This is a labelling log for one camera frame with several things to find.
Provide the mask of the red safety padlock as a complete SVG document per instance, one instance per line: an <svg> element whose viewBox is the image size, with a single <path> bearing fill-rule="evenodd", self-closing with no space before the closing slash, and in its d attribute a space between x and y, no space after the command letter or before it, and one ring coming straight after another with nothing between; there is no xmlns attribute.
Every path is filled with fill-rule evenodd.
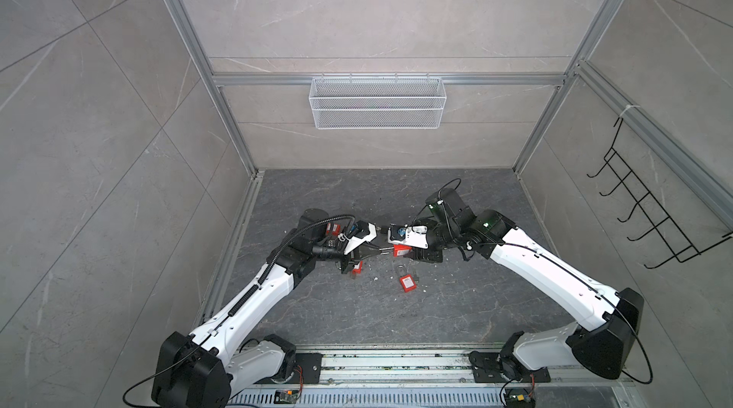
<svg viewBox="0 0 733 408"><path fill-rule="evenodd" d="M363 268L364 268L364 262L360 261L358 264L354 266L354 268L352 269L352 273L360 274L363 271Z"/></svg>
<svg viewBox="0 0 733 408"><path fill-rule="evenodd" d="M393 245L392 253L394 257L406 257L412 252L412 247L406 245Z"/></svg>
<svg viewBox="0 0 733 408"><path fill-rule="evenodd" d="M417 289L416 281L408 272L408 268L405 265L397 265L395 272L398 282L405 293L409 293L410 291Z"/></svg>

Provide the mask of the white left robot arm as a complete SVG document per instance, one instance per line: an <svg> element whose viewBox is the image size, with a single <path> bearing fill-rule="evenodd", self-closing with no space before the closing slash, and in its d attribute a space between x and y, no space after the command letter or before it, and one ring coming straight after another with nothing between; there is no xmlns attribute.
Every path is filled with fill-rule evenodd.
<svg viewBox="0 0 733 408"><path fill-rule="evenodd" d="M248 347L246 337L318 262L336 260L350 270L361 259L359 249L370 248L383 232L349 214L305 211L298 226L228 304L187 335L173 333L162 343L152 402L160 407L225 407L256 382L289 379L295 367L293 344L268 335Z"/></svg>

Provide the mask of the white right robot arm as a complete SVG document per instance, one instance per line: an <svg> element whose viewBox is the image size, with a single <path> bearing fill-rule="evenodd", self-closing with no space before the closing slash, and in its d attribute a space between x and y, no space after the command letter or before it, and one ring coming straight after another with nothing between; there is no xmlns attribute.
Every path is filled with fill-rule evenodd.
<svg viewBox="0 0 733 408"><path fill-rule="evenodd" d="M414 259L431 263L441 262L446 249L458 249L464 260L479 254L522 277L573 318L557 329L513 334L497 357L505 379L576 365L603 379L623 375L639 342L644 300L637 291L617 291L583 274L496 210L474 213L453 188L429 196L426 208L428 216L391 227L389 241L409 246Z"/></svg>

